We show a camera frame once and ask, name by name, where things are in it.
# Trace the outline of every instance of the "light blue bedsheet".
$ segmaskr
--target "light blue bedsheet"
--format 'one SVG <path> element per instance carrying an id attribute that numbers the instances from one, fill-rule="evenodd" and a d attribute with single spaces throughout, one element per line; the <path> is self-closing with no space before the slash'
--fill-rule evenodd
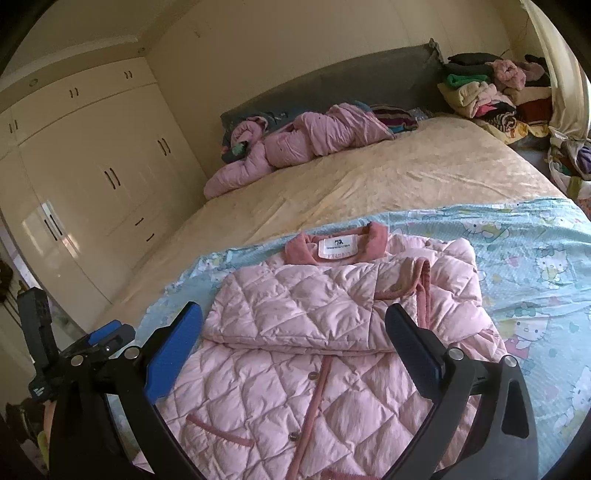
<path id="1" fill-rule="evenodd" d="M 467 238 L 476 251 L 486 311 L 520 362 L 540 445 L 540 477 L 559 459 L 591 406 L 591 223 L 570 200 L 461 205 L 387 212 L 315 229 L 334 233 L 370 220 L 390 231 Z M 199 258 L 167 287 L 138 330 L 143 344 L 188 301 L 209 311 L 224 277 L 278 252 L 291 236 Z"/>

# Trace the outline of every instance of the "pink corduroy collar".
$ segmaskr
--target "pink corduroy collar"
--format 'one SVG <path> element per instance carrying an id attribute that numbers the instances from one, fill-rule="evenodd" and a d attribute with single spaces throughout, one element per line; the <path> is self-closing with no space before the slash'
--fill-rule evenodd
<path id="1" fill-rule="evenodd" d="M 326 238 L 343 235 L 363 235 L 359 239 L 359 251 L 352 257 L 338 260 L 347 264 L 371 262 L 385 255 L 388 242 L 388 227 L 383 223 L 370 222 L 364 227 L 353 228 L 333 235 L 308 235 L 300 233 L 285 245 L 285 262 L 291 265 L 320 265 L 335 262 L 318 257 L 318 243 Z"/>

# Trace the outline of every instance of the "green clothing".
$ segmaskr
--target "green clothing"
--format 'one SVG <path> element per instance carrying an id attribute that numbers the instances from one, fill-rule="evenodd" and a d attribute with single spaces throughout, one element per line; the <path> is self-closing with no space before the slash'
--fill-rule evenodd
<path id="1" fill-rule="evenodd" d="M 457 90 L 459 87 L 467 84 L 467 83 L 472 83 L 472 82 L 486 82 L 486 83 L 492 83 L 491 79 L 488 77 L 488 75 L 454 75 L 453 73 L 450 73 L 447 76 L 447 79 L 445 81 L 445 83 L 447 83 L 451 88 Z"/>

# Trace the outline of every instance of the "ceiling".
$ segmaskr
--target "ceiling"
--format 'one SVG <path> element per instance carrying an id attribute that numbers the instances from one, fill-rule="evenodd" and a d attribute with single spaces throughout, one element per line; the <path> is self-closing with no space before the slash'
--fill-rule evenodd
<path id="1" fill-rule="evenodd" d="M 2 76 L 64 52 L 137 41 L 176 0 L 57 0 L 35 23 Z"/>

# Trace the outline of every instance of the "folded clothes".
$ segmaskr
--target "folded clothes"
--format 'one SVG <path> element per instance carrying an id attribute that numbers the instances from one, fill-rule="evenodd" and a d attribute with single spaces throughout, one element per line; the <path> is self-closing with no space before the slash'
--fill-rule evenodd
<path id="1" fill-rule="evenodd" d="M 517 114 L 526 124 L 549 122 L 552 118 L 552 98 L 522 103 L 517 107 Z"/>
<path id="2" fill-rule="evenodd" d="M 476 111 L 476 115 L 474 117 L 480 117 L 488 112 L 493 112 L 496 110 L 496 106 L 493 103 L 487 103 L 486 105 L 482 105 Z"/>
<path id="3" fill-rule="evenodd" d="M 501 132 L 510 132 L 517 126 L 517 119 L 512 113 L 498 113 L 491 119 L 486 120 L 487 123 L 498 128 Z"/>
<path id="4" fill-rule="evenodd" d="M 577 156 L 577 165 L 581 169 L 581 171 L 587 175 L 591 173 L 591 147 L 585 145 L 581 150 L 579 150 L 579 155 Z"/>
<path id="5" fill-rule="evenodd" d="M 491 104 L 493 107 L 495 107 L 494 110 L 490 110 L 488 112 L 483 113 L 480 118 L 482 120 L 490 120 L 494 117 L 496 117 L 497 115 L 499 115 L 499 113 L 510 113 L 511 115 L 516 115 L 517 114 L 517 109 L 505 102 L 497 102 L 497 103 L 492 103 Z"/>
<path id="6" fill-rule="evenodd" d="M 525 88 L 525 72 L 510 60 L 495 60 L 488 62 L 495 71 L 495 84 L 500 86 L 523 90 Z"/>
<path id="7" fill-rule="evenodd" d="M 502 60 L 501 57 L 497 57 L 491 53 L 459 53 L 454 55 L 453 57 L 447 58 L 452 63 L 457 63 L 459 65 L 465 66 L 472 66 L 472 65 L 482 65 L 487 61 L 495 61 L 495 60 Z"/>
<path id="8" fill-rule="evenodd" d="M 541 65 L 546 73 L 549 72 L 548 63 L 544 57 L 536 57 L 535 55 L 527 54 L 525 55 L 525 61 L 529 63 L 537 63 L 538 65 Z"/>
<path id="9" fill-rule="evenodd" d="M 446 83 L 437 85 L 446 102 L 454 111 L 467 118 L 474 118 L 482 105 L 492 102 L 496 94 L 496 87 L 486 82 L 472 82 L 461 86 L 457 90 L 452 89 Z"/>
<path id="10" fill-rule="evenodd" d="M 472 82 L 491 83 L 491 78 L 488 75 L 454 75 L 450 73 L 446 79 L 446 83 L 455 89 Z"/>
<path id="11" fill-rule="evenodd" d="M 560 161 L 567 164 L 572 173 L 576 171 L 583 180 L 591 180 L 591 141 L 565 140 L 560 151 L 564 155 Z"/>
<path id="12" fill-rule="evenodd" d="M 538 80 L 529 80 L 525 82 L 526 87 L 549 87 L 550 86 L 550 71 L 548 70 L 548 63 L 544 57 L 536 57 L 535 55 L 526 55 L 525 61 L 529 63 L 537 63 L 544 69 L 544 74 Z"/>
<path id="13" fill-rule="evenodd" d="M 410 132 L 418 128 L 417 120 L 401 108 L 391 105 L 372 105 L 371 111 L 394 134 Z"/>
<path id="14" fill-rule="evenodd" d="M 525 82 L 526 87 L 549 87 L 551 85 L 550 76 L 547 73 L 542 75 L 539 80 L 533 80 L 531 82 Z"/>
<path id="15" fill-rule="evenodd" d="M 492 96 L 492 103 L 499 103 L 499 102 L 503 102 L 503 103 L 506 103 L 507 105 L 511 105 L 513 107 L 513 110 L 515 111 L 515 105 L 513 104 L 513 100 L 511 100 L 509 97 L 507 97 L 507 95 L 505 95 L 497 90 L 497 92 Z"/>
<path id="16" fill-rule="evenodd" d="M 460 65 L 459 63 L 445 63 L 443 68 L 447 70 L 448 73 L 453 73 L 454 75 L 465 75 L 465 76 L 473 76 L 473 75 L 487 75 L 492 78 L 494 74 L 494 69 L 490 65 Z"/>
<path id="17" fill-rule="evenodd" d="M 546 73 L 544 67 L 539 63 L 528 61 L 516 61 L 515 65 L 517 65 L 521 70 L 524 71 L 526 82 L 534 82 L 536 80 L 539 80 L 543 77 L 544 73 Z"/>
<path id="18" fill-rule="evenodd" d="M 552 97 L 550 87 L 525 87 L 523 90 L 507 88 L 503 93 L 508 95 L 516 105 Z"/>
<path id="19" fill-rule="evenodd" d="M 493 137 L 501 140 L 505 145 L 514 144 L 520 140 L 523 140 L 530 134 L 537 138 L 543 138 L 550 135 L 550 130 L 548 129 L 547 124 L 528 125 L 517 120 L 517 125 L 513 130 L 510 130 L 509 132 L 502 132 L 497 127 L 494 127 L 490 123 L 480 118 L 475 118 L 473 122 L 482 129 L 489 132 L 491 135 L 493 135 Z"/>

